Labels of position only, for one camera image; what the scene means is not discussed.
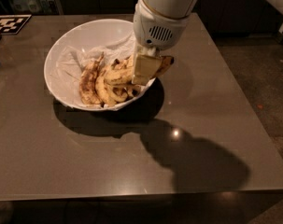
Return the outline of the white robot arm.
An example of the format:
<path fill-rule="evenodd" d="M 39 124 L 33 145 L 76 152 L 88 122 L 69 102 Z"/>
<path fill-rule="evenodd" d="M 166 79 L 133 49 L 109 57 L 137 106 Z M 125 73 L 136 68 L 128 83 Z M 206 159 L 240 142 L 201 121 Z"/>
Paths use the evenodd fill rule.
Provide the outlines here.
<path fill-rule="evenodd" d="M 133 83 L 147 85 L 163 73 L 162 50 L 181 38 L 198 0 L 138 0 L 134 10 Z"/>

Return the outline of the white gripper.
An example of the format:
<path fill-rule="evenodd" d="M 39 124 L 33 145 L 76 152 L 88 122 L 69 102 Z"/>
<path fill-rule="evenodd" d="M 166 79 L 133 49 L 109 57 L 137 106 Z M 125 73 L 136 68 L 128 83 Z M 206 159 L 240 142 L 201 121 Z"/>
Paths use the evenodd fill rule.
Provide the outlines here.
<path fill-rule="evenodd" d="M 172 48 L 184 32 L 190 15 L 178 1 L 138 0 L 134 13 L 132 83 L 145 86 L 162 64 L 160 50 Z"/>

